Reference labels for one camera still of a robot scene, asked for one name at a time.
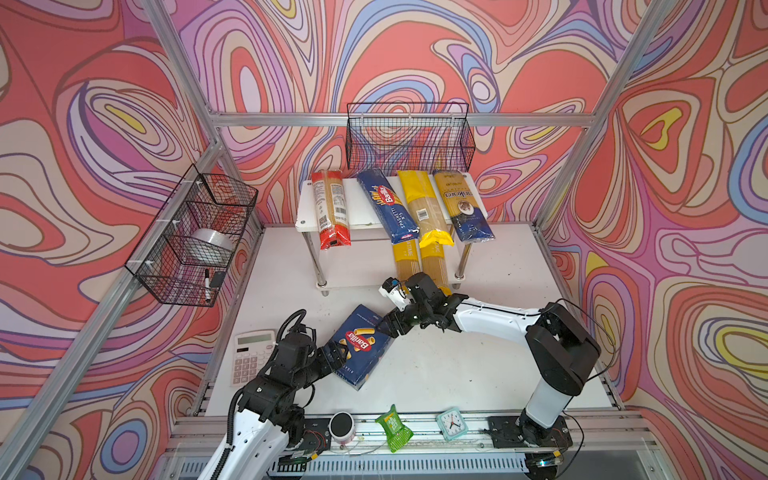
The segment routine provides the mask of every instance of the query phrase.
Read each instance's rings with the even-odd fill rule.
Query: blue spaghetti package
[[[419,238],[419,225],[413,220],[408,208],[402,204],[386,177],[378,168],[357,174],[357,182],[366,192],[392,243]]]

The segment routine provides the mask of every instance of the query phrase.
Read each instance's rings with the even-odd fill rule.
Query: red pasta package
[[[352,245],[349,239],[349,222],[346,219],[346,200],[341,172],[321,170],[312,174],[315,194],[315,212],[320,231],[320,249],[338,245]]]

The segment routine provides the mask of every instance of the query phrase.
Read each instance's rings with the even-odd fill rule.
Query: calculator screen
[[[237,345],[243,345],[244,343],[253,343],[253,342],[263,342],[264,340],[271,339],[272,336],[269,334],[266,335],[254,335],[254,336],[244,336],[239,339],[237,339]]]

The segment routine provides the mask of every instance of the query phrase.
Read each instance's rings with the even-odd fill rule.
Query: calculator
[[[235,352],[232,362],[232,386],[250,382],[272,355],[275,348],[274,330],[240,333],[233,339]]]

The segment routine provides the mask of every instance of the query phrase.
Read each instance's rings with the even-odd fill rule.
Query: black metal mesh
[[[206,278],[226,274],[257,196],[256,189],[226,175],[199,174],[134,274],[161,303],[212,306],[220,285],[206,287]],[[233,248],[196,238],[200,229],[221,233]]]
[[[347,167],[357,173],[377,167],[397,170],[467,171],[475,139],[467,123],[468,104],[347,104]]]

